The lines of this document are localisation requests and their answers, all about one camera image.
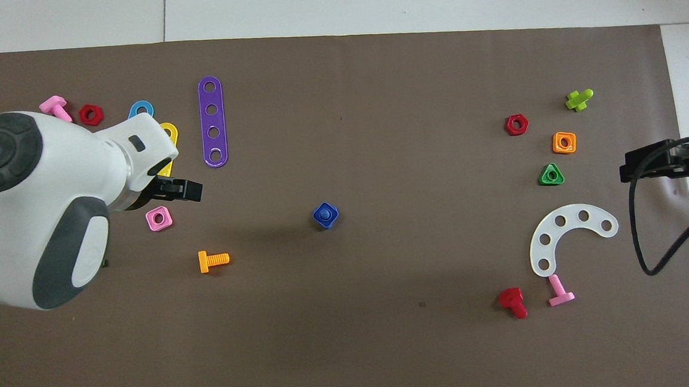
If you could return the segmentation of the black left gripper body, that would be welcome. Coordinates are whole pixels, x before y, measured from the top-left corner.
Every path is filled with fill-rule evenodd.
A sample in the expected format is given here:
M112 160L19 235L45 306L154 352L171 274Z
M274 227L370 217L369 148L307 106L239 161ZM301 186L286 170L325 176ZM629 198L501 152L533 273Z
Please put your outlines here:
M187 180L155 175L152 181L140 192L136 205L145 206L151 200L174 201L187 200Z

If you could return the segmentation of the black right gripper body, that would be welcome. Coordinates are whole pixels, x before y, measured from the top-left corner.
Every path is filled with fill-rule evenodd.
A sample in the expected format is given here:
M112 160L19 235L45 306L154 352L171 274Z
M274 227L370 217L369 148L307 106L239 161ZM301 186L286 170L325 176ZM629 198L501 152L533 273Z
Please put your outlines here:
M634 150L635 178L689 178L689 137L661 140Z

